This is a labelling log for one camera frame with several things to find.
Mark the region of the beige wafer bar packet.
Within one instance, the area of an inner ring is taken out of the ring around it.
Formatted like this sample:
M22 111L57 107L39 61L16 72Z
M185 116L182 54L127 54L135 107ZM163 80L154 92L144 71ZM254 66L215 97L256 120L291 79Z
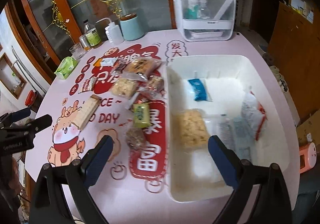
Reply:
M101 103L101 98L95 94L91 95L83 104L80 111L77 113L76 117L72 120L72 124L75 125L78 130L82 131L92 115L95 113L95 110Z

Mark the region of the rice crisp cake packet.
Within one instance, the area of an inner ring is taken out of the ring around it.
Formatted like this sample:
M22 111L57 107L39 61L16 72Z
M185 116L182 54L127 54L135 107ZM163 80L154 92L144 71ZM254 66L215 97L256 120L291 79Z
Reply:
M114 82L110 91L115 96L130 99L147 80L148 77L141 73L123 73Z

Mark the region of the red cookies packet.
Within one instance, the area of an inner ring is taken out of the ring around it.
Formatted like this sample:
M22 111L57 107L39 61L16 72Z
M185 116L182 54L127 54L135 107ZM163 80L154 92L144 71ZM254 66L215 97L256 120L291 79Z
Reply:
M85 93L85 92L89 92L89 91L93 91L95 88L95 84L97 82L98 78L93 76L89 79L86 79L79 91L79 93Z

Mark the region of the orange white snack bar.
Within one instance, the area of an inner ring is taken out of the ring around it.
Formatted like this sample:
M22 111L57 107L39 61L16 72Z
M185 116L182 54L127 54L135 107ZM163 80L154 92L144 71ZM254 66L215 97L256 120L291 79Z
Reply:
M118 58L100 58L94 63L94 67L112 67Z

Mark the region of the red dates snack bag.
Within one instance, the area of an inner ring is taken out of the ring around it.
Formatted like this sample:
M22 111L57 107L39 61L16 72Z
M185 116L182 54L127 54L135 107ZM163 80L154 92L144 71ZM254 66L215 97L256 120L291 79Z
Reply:
M122 74L125 67L129 64L129 61L126 61L125 59L118 59L111 70L111 74L118 75Z

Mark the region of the orange puffs snack bag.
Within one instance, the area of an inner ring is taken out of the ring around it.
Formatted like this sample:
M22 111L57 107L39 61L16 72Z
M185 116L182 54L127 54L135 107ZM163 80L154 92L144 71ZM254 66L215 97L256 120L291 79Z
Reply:
M162 60L138 57L123 70L123 77L135 81L147 81L150 74L162 64Z

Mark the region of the clear pale blue packet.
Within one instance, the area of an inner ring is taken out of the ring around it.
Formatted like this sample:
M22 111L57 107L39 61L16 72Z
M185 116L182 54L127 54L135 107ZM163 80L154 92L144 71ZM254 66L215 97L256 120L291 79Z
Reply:
M252 162L254 140L249 135L242 117L229 118L226 114L221 114L217 128L219 138L228 149L233 150L238 158Z

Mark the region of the brown nut bar packet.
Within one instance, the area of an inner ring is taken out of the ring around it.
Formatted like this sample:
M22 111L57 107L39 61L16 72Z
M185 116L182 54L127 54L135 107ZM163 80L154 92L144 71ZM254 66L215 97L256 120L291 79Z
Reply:
M140 151L146 145L146 137L141 128L129 127L125 133L126 143L131 150Z

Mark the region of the white plastic bin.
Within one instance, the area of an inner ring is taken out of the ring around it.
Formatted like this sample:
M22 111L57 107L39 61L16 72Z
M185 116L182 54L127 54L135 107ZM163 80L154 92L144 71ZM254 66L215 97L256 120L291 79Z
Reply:
M171 198L179 203L227 196L207 144L187 144L195 122L204 123L238 158L254 165L290 163L283 126L255 67L242 55L176 58L167 67Z

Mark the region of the green yellow candy packet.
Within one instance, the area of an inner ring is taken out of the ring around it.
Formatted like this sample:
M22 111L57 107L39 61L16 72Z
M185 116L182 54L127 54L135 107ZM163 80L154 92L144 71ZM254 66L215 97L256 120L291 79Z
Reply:
M133 105L133 124L136 128L148 128L150 123L150 107L148 103Z

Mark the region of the blue snack packet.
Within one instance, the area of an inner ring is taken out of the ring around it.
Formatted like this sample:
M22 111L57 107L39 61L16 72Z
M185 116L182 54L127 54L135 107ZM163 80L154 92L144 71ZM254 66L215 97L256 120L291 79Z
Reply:
M189 84L191 85L194 91L194 100L195 101L212 101L211 97L209 96L204 83L198 79L189 79Z

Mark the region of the pink alarm clock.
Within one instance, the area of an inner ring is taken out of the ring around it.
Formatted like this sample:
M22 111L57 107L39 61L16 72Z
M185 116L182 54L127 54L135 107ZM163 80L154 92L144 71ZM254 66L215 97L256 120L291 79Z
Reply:
M300 156L300 169L299 173L302 174L309 171L316 165L317 151L314 142L308 143L299 148Z

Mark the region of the pink printed table mat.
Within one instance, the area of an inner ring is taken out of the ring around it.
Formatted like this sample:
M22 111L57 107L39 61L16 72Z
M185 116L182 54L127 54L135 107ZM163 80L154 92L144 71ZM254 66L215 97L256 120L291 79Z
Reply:
M30 223L292 222L294 122L242 35L106 42L54 80L46 114L27 153Z

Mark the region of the red nut brittle packet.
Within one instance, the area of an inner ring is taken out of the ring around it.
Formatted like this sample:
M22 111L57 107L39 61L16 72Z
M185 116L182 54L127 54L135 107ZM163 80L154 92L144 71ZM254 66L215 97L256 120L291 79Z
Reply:
M149 91L160 93L164 87L164 80L161 76L150 75L148 82L146 83L146 88Z

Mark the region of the clear bottle green label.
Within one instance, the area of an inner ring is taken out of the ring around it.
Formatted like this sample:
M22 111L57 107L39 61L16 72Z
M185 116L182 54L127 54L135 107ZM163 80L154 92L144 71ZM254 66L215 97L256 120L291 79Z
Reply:
M84 34L91 47L98 46L101 43L101 38L95 26L84 20Z

